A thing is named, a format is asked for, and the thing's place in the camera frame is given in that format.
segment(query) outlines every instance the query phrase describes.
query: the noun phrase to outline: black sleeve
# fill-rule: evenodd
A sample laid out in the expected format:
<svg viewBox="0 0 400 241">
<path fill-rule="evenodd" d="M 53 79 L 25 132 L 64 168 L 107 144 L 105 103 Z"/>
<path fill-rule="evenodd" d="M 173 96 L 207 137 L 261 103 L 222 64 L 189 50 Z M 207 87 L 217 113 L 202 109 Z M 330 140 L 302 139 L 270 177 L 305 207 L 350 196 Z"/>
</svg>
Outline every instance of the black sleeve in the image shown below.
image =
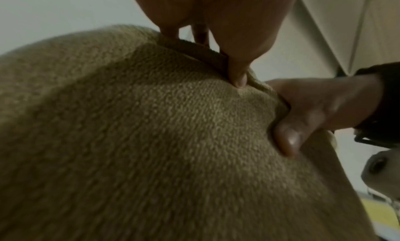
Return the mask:
<svg viewBox="0 0 400 241">
<path fill-rule="evenodd" d="M 383 98 L 377 110 L 355 127 L 355 141 L 393 148 L 400 144 L 400 62 L 361 69 L 356 75 L 371 73 L 383 82 Z"/>
</svg>

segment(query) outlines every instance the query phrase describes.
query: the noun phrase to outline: knit texture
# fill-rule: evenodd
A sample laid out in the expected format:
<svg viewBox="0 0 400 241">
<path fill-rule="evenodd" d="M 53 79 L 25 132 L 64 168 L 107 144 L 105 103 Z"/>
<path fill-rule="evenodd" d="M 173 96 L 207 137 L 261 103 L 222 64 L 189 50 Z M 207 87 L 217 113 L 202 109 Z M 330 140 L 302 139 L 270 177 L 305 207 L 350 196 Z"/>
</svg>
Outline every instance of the knit texture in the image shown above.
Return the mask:
<svg viewBox="0 0 400 241">
<path fill-rule="evenodd" d="M 0 240 L 375 240 L 326 132 L 280 156 L 288 108 L 225 67 L 135 26 L 0 57 Z"/>
</svg>

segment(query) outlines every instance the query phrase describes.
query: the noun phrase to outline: fingernail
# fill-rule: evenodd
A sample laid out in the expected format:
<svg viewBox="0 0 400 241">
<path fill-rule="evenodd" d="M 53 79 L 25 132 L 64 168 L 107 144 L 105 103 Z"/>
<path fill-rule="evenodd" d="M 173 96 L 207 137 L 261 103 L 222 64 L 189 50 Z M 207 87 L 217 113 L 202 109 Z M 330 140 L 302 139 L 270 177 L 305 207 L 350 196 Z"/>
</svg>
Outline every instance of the fingernail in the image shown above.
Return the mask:
<svg viewBox="0 0 400 241">
<path fill-rule="evenodd" d="M 242 78 L 240 78 L 238 81 L 236 81 L 236 86 L 239 88 L 245 87 L 247 84 L 247 75 L 243 75 Z"/>
<path fill-rule="evenodd" d="M 287 128 L 285 131 L 285 135 L 291 148 L 295 151 L 298 151 L 301 146 L 300 134 L 292 128 Z"/>
</svg>

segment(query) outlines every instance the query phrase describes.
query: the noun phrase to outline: hand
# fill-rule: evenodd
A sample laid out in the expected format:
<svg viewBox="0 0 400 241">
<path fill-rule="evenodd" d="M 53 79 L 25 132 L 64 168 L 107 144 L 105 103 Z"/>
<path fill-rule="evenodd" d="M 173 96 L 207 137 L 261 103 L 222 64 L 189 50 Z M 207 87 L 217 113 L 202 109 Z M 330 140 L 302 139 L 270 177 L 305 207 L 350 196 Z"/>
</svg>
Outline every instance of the hand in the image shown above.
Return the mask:
<svg viewBox="0 0 400 241">
<path fill-rule="evenodd" d="M 267 52 L 295 0 L 136 0 L 162 34 L 178 38 L 192 26 L 197 43 L 208 46 L 211 30 L 228 55 L 228 78 L 236 87 L 247 83 L 246 70 Z"/>
<path fill-rule="evenodd" d="M 273 136 L 285 156 L 295 156 L 317 129 L 353 128 L 378 107 L 383 84 L 378 75 L 331 79 L 272 80 L 267 84 L 290 105 Z"/>
</svg>

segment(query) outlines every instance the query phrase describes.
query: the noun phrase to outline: beige fabric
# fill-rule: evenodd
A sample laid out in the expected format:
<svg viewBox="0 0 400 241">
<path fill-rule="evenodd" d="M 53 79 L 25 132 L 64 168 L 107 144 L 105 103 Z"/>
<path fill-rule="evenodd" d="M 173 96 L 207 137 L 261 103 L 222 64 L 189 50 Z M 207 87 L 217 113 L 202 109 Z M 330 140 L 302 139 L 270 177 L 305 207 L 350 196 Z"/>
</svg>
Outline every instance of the beige fabric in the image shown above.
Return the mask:
<svg viewBox="0 0 400 241">
<path fill-rule="evenodd" d="M 225 62 L 133 26 L 2 56 L 0 240 L 375 240 L 326 133 L 279 156 Z"/>
</svg>

